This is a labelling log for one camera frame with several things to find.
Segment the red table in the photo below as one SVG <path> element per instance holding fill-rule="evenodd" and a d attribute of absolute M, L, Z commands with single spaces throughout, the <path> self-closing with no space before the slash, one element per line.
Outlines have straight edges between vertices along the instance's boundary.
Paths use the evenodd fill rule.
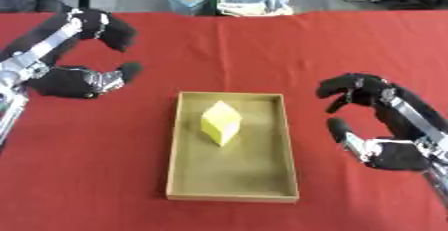
<path fill-rule="evenodd" d="M 259 19 L 121 14 L 140 35 L 126 55 L 97 41 L 61 64 L 99 70 L 139 60 L 130 86 L 98 100 L 32 100 L 0 158 L 1 231 L 447 230 L 426 181 L 375 171 L 330 138 L 320 80 L 368 72 L 448 116 L 448 12 L 318 12 Z M 1 15 L 0 45 L 45 15 Z M 296 204 L 168 201 L 179 91 L 283 93 L 301 199 Z M 388 135 L 372 110 L 339 113 L 363 136 Z"/>

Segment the tray rim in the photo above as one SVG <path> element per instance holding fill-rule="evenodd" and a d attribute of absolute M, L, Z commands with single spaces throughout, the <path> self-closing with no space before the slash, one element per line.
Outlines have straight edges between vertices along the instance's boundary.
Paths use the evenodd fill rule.
<path fill-rule="evenodd" d="M 201 194 L 201 193 L 173 193 L 173 183 L 174 183 L 174 172 L 175 172 L 175 163 L 178 152 L 178 143 L 177 143 L 177 135 L 180 133 L 180 127 L 177 125 L 180 120 L 181 106 L 184 102 L 184 97 L 187 95 L 226 95 L 226 96 L 267 96 L 267 97 L 278 97 L 281 103 L 281 115 L 285 122 L 285 149 L 288 151 L 285 156 L 287 159 L 287 165 L 291 166 L 291 175 L 290 178 L 293 185 L 291 188 L 294 190 L 293 195 L 251 195 L 250 197 L 246 195 L 214 195 L 214 194 Z M 275 203 L 295 203 L 300 198 L 300 191 L 298 189 L 299 178 L 297 177 L 296 169 L 295 169 L 295 161 L 292 151 L 291 145 L 291 136 L 289 133 L 289 122 L 286 116 L 286 106 L 284 101 L 283 94 L 280 93 L 245 93 L 245 92 L 204 92 L 204 91 L 180 91 L 178 93 L 178 100 L 176 104 L 176 117 L 174 119 L 174 131 L 173 138 L 171 142 L 171 152 L 170 152 L 170 160 L 168 164 L 168 178 L 167 185 L 165 189 L 165 195 L 169 200 L 185 200 L 185 201 L 228 201 L 228 202 L 275 202 Z"/>

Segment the wooden tray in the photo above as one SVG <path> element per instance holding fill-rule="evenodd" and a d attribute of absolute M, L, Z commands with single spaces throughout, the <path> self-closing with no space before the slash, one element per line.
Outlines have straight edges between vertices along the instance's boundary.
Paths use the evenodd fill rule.
<path fill-rule="evenodd" d="M 202 113 L 218 100 L 243 117 L 241 130 L 224 147 L 200 128 Z M 180 93 L 166 193 L 180 200 L 296 202 L 283 96 Z"/>

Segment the robotic hand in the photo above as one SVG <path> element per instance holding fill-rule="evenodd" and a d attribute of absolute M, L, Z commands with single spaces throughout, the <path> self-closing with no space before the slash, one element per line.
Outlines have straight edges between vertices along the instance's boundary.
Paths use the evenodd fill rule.
<path fill-rule="evenodd" d="M 72 9 L 56 14 L 8 45 L 0 53 L 0 145 L 25 109 L 27 87 L 42 95 L 95 98 L 130 82 L 141 69 L 138 63 L 126 63 L 107 73 L 55 64 L 80 40 L 99 39 L 124 52 L 135 34 L 133 28 L 109 13 Z"/>
<path fill-rule="evenodd" d="M 421 171 L 448 207 L 448 123 L 418 96 L 378 76 L 345 74 L 321 82 L 317 96 L 339 96 L 327 109 L 335 113 L 355 103 L 371 106 L 393 138 L 364 140 L 339 118 L 328 129 L 366 166 L 385 170 Z"/>

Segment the yellow cube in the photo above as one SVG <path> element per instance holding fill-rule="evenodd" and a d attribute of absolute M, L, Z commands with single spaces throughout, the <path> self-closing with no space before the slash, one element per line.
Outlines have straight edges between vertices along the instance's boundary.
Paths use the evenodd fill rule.
<path fill-rule="evenodd" d="M 242 119 L 235 109 L 218 101 L 202 114 L 201 129 L 222 147 L 238 133 Z"/>

